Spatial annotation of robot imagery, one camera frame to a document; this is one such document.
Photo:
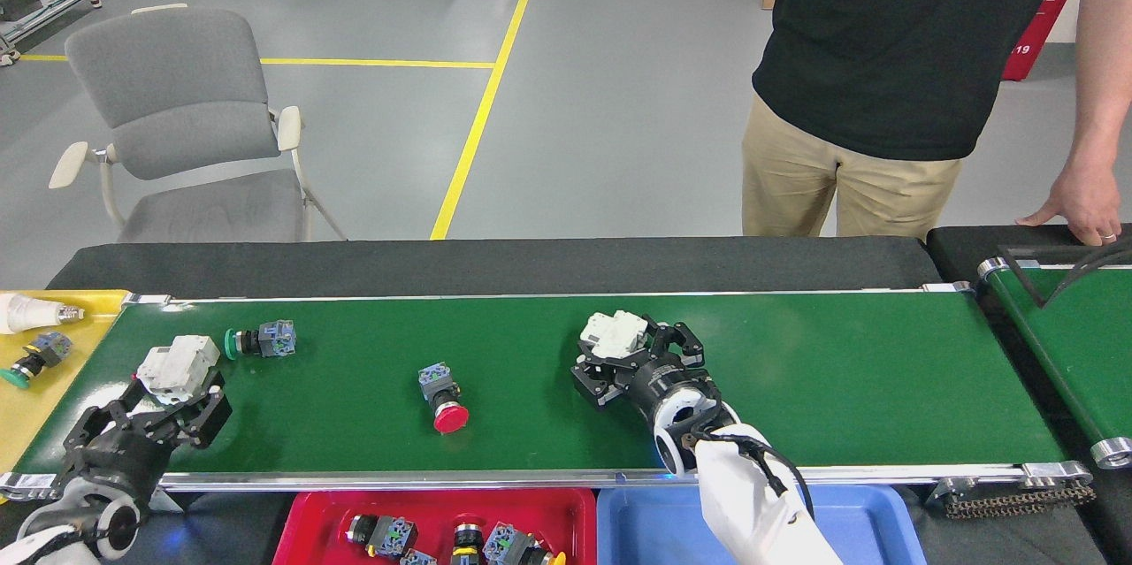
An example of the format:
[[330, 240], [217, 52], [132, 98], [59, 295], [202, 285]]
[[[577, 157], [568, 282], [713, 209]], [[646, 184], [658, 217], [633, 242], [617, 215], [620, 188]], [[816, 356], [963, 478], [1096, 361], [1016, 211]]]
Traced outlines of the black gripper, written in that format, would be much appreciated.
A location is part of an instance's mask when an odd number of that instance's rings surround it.
[[211, 371], [201, 388], [166, 409], [166, 419], [173, 425], [172, 443], [151, 437], [149, 413], [134, 416], [134, 408], [147, 394], [139, 380], [131, 380], [106, 405], [86, 408], [65, 436], [69, 479], [105, 485], [134, 500], [152, 500], [175, 446], [207, 448], [229, 420], [232, 405], [225, 384], [223, 373]]
[[721, 397], [702, 342], [684, 322], [648, 319], [648, 350], [609, 358], [578, 351], [571, 378], [578, 394], [603, 409], [624, 394], [651, 425], [683, 423], [718, 408]]

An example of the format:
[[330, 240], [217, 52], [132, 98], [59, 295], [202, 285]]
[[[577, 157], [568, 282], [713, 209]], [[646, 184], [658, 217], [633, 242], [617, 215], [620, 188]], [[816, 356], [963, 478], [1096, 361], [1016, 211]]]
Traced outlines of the person's left hand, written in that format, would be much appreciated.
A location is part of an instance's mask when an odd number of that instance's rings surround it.
[[1050, 194], [1035, 213], [1015, 219], [1019, 226], [1039, 226], [1055, 216], [1084, 246], [1114, 243], [1121, 236], [1120, 186], [1112, 166], [1067, 165], [1052, 182]]

